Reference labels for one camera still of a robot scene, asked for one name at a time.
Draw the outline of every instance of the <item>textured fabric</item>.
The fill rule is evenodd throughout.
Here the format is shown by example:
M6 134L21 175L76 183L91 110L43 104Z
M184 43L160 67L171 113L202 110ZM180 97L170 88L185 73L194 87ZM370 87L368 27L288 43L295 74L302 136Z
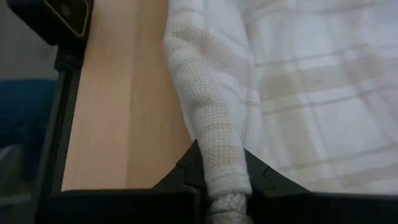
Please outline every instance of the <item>textured fabric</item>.
M211 198L243 147L321 192L398 192L398 1L170 0L165 49Z

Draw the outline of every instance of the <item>white cloth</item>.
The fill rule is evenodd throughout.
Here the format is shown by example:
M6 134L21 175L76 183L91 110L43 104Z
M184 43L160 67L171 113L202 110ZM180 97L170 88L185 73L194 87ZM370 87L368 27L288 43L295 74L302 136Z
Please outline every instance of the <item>white cloth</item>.
M211 198L243 148L314 191L398 193L398 1L170 0L164 43Z

